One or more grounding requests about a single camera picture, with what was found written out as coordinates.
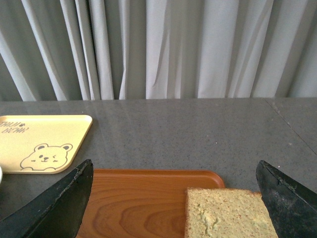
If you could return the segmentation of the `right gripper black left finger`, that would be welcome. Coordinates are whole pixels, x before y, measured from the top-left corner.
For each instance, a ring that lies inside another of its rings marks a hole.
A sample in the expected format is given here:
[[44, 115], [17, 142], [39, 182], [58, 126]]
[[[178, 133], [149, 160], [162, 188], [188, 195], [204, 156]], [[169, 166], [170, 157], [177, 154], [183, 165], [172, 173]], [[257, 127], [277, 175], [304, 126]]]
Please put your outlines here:
[[0, 222], [2, 238], [74, 238], [92, 189], [94, 168], [85, 160], [28, 204]]

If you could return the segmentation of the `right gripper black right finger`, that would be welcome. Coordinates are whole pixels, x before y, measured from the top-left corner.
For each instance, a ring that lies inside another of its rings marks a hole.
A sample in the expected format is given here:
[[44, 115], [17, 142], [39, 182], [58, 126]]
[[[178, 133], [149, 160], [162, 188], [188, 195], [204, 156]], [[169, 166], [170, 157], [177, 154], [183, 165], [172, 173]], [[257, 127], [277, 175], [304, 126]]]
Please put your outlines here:
[[268, 162], [259, 161], [256, 178], [279, 238], [317, 236], [317, 194]]

